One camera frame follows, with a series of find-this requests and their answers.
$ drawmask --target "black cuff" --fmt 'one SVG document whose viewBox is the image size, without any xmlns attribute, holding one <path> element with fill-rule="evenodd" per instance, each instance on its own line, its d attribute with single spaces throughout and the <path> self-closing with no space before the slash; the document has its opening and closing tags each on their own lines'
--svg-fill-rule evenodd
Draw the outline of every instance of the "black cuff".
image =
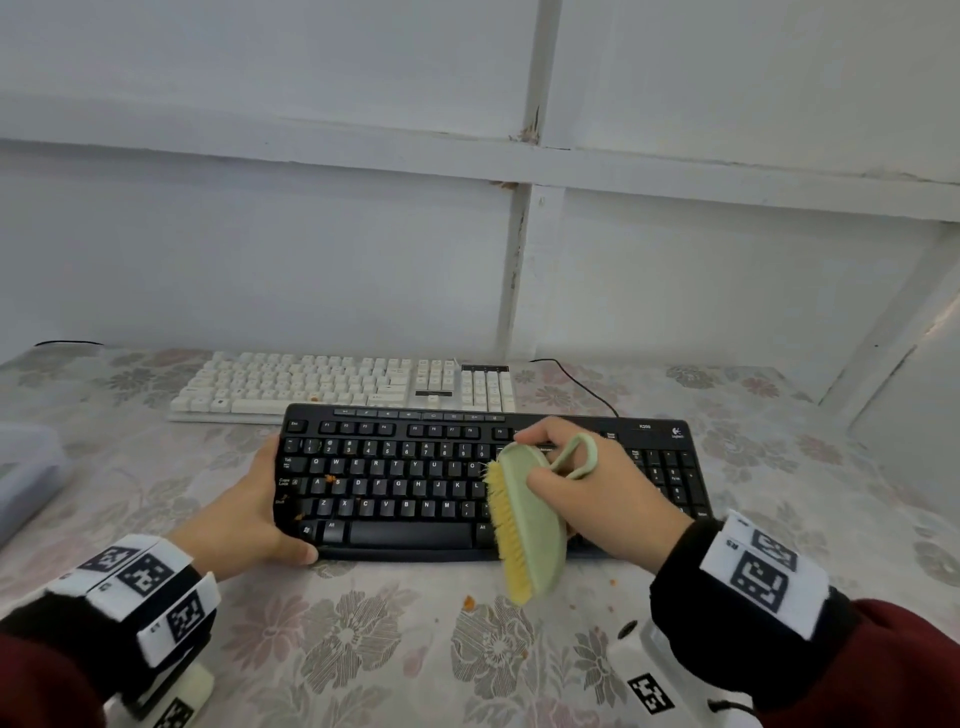
<svg viewBox="0 0 960 728">
<path fill-rule="evenodd" d="M 0 621 L 0 632 L 44 644 L 68 657 L 104 702 L 117 693 L 136 697 L 186 654 L 200 636 L 209 633 L 215 611 L 157 667 L 147 665 L 136 639 L 140 629 L 198 581 L 200 575 L 187 567 L 122 622 L 97 610 L 85 597 L 45 594 L 10 612 Z"/>
<path fill-rule="evenodd" d="M 758 710 L 786 708 L 827 670 L 860 621 L 832 587 L 808 642 L 700 569 L 723 523 L 694 522 L 650 587 L 654 624 L 690 672 L 723 690 L 745 692 Z"/>
</svg>

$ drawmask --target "floral tablecloth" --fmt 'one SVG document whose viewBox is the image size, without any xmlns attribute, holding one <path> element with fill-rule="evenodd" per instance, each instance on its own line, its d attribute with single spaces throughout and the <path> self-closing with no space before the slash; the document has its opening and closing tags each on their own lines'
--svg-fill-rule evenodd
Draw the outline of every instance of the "floral tablecloth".
<svg viewBox="0 0 960 728">
<path fill-rule="evenodd" d="M 168 531 L 245 471 L 271 428 L 164 419 L 206 358 L 57 344 L 0 367 L 0 420 L 54 427 L 75 463 L 0 550 L 0 605 L 126 533 Z M 897 602 L 960 638 L 960 532 L 775 370 L 568 369 L 622 415 L 687 420 L 718 515 L 742 511 L 850 596 Z M 514 372 L 524 411 L 607 412 L 553 363 Z M 624 564 L 572 563 L 549 599 L 518 609 L 495 564 L 251 572 L 222 585 L 202 657 L 217 684 L 199 725 L 643 725 L 606 652 L 649 584 Z"/>
</svg>

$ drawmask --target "brush bristles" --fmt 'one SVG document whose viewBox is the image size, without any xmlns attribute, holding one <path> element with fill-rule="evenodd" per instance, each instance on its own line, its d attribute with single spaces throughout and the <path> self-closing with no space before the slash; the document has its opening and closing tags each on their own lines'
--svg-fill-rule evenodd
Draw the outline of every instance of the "brush bristles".
<svg viewBox="0 0 960 728">
<path fill-rule="evenodd" d="M 522 605 L 533 596 L 533 585 L 527 571 L 523 544 L 516 530 L 514 509 L 510 505 L 503 467 L 496 462 L 490 463 L 484 480 L 487 483 L 487 503 L 493 521 L 493 535 L 496 537 L 496 546 L 500 551 L 503 572 L 507 578 L 507 593 L 514 603 Z"/>
</svg>

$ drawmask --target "black keyboard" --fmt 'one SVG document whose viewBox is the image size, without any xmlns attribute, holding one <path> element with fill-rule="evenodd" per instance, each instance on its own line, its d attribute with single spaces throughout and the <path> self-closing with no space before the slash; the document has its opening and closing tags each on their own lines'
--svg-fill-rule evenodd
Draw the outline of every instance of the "black keyboard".
<svg viewBox="0 0 960 728">
<path fill-rule="evenodd" d="M 292 404 L 276 454 L 274 518 L 324 559 L 495 559 L 485 466 L 541 418 Z M 687 514 L 712 516 L 686 422 L 568 419 L 617 440 Z M 567 555 L 606 557 L 579 536 Z"/>
</svg>

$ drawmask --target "black cable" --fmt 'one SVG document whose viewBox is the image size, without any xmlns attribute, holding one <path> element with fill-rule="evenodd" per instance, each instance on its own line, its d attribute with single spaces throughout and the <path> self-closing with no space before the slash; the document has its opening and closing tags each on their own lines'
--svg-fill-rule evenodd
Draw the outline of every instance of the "black cable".
<svg viewBox="0 0 960 728">
<path fill-rule="evenodd" d="M 744 705 L 743 703 L 734 703 L 730 700 L 708 700 L 707 707 L 710 708 L 714 713 L 733 709 L 737 711 L 743 711 L 744 713 L 749 713 L 751 716 L 756 717 L 756 712 L 750 706 Z"/>
<path fill-rule="evenodd" d="M 546 357 L 546 358 L 544 358 L 544 359 L 531 359 L 531 360 L 530 360 L 530 363 L 531 363 L 531 364 L 536 364 L 538 361 L 552 361 L 554 364 L 556 364 L 558 367 L 560 367 L 560 371 L 561 371 L 561 372 L 563 372 L 565 375 L 567 375 L 567 376 L 570 377 L 570 380 L 571 380 L 574 384 L 576 384 L 578 387 L 580 387 L 581 389 L 585 390 L 588 394 L 593 395 L 594 397 L 596 397 L 597 399 L 599 399 L 600 401 L 602 401 L 604 404 L 606 404 L 606 405 L 610 408 L 611 412 L 613 413 L 613 415 L 614 415 L 615 417 L 619 417 L 619 416 L 620 416 L 620 413 L 616 411 L 616 409 L 613 407 L 612 404 L 610 404 L 608 401 L 604 400 L 600 395 L 598 395 L 596 392 L 592 391 L 592 390 L 591 390 L 589 387 L 587 387 L 585 384 L 580 383 L 580 382 L 577 381 L 573 376 L 570 376 L 570 372 L 568 372 L 566 369 L 564 369 L 564 365 L 561 364 L 559 361 L 557 361 L 556 359 L 551 359 L 550 357 Z"/>
<path fill-rule="evenodd" d="M 44 344 L 95 344 L 98 347 L 102 347 L 99 341 L 78 341 L 76 339 L 51 339 L 50 341 L 41 341 L 39 344 L 34 344 L 35 347 L 42 347 Z"/>
</svg>

